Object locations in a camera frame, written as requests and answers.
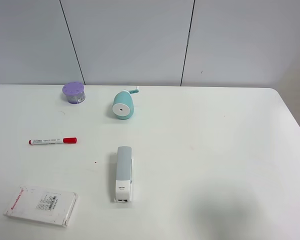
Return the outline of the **teal egg-shaped pencil sharpener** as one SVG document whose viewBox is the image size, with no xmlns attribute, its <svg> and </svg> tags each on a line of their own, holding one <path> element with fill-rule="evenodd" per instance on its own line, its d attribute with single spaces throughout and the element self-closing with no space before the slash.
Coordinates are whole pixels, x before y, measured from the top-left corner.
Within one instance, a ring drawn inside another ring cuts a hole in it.
<svg viewBox="0 0 300 240">
<path fill-rule="evenodd" d="M 127 120 L 134 114 L 134 103 L 132 94 L 139 92 L 137 86 L 133 90 L 122 90 L 120 91 L 113 100 L 112 111 L 114 115 L 120 120 Z"/>
</svg>

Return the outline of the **red whiteboard marker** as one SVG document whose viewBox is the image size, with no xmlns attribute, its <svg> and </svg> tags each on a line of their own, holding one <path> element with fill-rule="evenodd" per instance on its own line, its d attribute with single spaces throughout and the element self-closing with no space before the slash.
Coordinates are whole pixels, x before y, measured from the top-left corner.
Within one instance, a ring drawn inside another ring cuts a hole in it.
<svg viewBox="0 0 300 240">
<path fill-rule="evenodd" d="M 54 138 L 54 139 L 31 139 L 28 143 L 34 145 L 76 144 L 76 137 Z"/>
</svg>

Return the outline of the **purple lidded round container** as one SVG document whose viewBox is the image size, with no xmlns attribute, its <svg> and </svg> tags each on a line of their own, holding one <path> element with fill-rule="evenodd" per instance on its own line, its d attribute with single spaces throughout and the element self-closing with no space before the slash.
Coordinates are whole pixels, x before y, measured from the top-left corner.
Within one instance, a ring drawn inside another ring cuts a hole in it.
<svg viewBox="0 0 300 240">
<path fill-rule="evenodd" d="M 79 81 L 69 82 L 62 87 L 62 93 L 70 104 L 80 104 L 86 99 L 84 85 Z"/>
</svg>

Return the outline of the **white and grey stapler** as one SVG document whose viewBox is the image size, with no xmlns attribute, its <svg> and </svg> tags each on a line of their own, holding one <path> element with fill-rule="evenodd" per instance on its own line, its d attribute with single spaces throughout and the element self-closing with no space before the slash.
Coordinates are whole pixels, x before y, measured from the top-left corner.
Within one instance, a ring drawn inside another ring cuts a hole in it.
<svg viewBox="0 0 300 240">
<path fill-rule="evenodd" d="M 132 201 L 133 158 L 130 146 L 120 146 L 117 149 L 115 197 L 116 203 Z"/>
</svg>

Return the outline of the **white flat cardboard box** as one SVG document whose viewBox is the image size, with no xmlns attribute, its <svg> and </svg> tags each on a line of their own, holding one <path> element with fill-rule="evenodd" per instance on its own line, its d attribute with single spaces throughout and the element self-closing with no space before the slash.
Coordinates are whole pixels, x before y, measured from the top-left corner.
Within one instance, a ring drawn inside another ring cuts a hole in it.
<svg viewBox="0 0 300 240">
<path fill-rule="evenodd" d="M 71 191 L 23 184 L 18 187 L 3 215 L 66 228 L 78 197 Z"/>
</svg>

